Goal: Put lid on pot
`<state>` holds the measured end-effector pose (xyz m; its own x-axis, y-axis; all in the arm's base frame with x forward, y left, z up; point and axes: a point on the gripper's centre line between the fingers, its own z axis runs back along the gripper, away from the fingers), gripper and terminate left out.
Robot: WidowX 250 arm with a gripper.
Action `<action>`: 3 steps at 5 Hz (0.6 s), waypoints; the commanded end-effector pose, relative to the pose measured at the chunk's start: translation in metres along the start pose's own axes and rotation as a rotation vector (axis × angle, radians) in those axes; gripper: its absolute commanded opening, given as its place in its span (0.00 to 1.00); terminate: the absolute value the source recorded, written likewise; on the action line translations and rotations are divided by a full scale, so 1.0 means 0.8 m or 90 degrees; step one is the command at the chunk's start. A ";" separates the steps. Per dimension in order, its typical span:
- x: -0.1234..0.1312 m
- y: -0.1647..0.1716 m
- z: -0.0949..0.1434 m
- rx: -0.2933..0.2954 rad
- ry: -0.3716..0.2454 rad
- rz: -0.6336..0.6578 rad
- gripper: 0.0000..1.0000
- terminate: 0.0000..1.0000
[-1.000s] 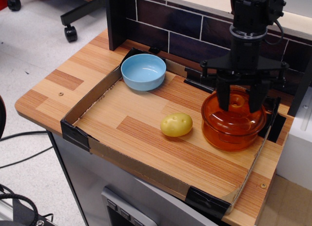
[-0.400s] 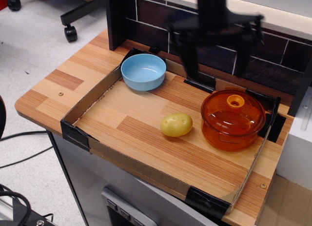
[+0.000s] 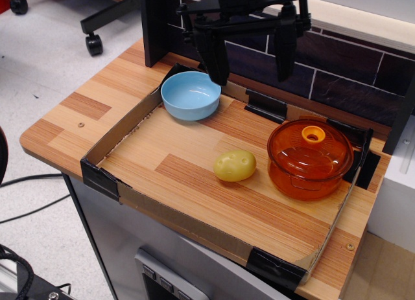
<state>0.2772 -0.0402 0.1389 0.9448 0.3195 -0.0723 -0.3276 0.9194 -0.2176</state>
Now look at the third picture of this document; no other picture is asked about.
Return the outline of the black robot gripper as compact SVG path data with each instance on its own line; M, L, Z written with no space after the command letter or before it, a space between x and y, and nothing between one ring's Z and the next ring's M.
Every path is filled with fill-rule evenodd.
M274 5L282 6L276 16L233 20ZM183 19L185 41L195 44L210 79L220 86L230 75L227 37L273 33L278 81L284 82L293 73L296 40L311 28L307 0L203 0L183 3L176 13Z

